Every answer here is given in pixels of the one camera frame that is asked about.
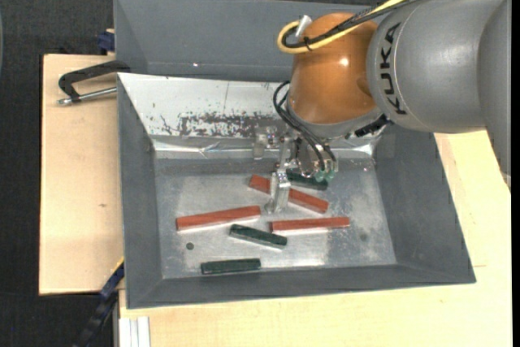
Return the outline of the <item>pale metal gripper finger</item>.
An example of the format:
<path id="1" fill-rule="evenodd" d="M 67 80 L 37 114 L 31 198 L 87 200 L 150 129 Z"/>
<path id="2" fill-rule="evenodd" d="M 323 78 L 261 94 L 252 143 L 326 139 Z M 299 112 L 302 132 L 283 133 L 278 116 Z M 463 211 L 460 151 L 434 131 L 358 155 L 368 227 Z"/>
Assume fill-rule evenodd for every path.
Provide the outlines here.
<path id="1" fill-rule="evenodd" d="M 263 158 L 266 150 L 278 147 L 277 127 L 264 126 L 254 129 L 253 158 L 258 160 Z"/>
<path id="2" fill-rule="evenodd" d="M 291 183 L 285 170 L 278 170 L 271 174 L 269 181 L 270 199 L 264 206 L 268 214 L 281 212 L 288 205 Z"/>

